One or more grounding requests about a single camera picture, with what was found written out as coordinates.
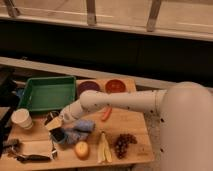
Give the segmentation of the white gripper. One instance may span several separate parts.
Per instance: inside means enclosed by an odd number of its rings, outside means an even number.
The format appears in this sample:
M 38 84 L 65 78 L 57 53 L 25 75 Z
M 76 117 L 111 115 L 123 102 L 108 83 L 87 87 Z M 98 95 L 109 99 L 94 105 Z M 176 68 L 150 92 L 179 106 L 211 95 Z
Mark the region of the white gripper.
M 59 117 L 64 122 L 74 122 L 78 120 L 83 114 L 83 108 L 79 101 L 75 101 L 67 106 L 65 106 L 59 114 Z M 62 120 L 59 117 L 52 119 L 45 128 L 50 131 L 62 126 Z

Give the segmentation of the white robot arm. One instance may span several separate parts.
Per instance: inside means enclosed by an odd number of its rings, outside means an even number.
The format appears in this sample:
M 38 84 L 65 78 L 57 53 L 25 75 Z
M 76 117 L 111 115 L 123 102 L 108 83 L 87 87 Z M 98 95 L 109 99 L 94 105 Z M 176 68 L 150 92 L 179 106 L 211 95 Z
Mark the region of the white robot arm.
M 213 171 L 213 93 L 193 82 L 167 90 L 102 93 L 88 90 L 47 124 L 49 130 L 105 106 L 161 117 L 161 171 Z

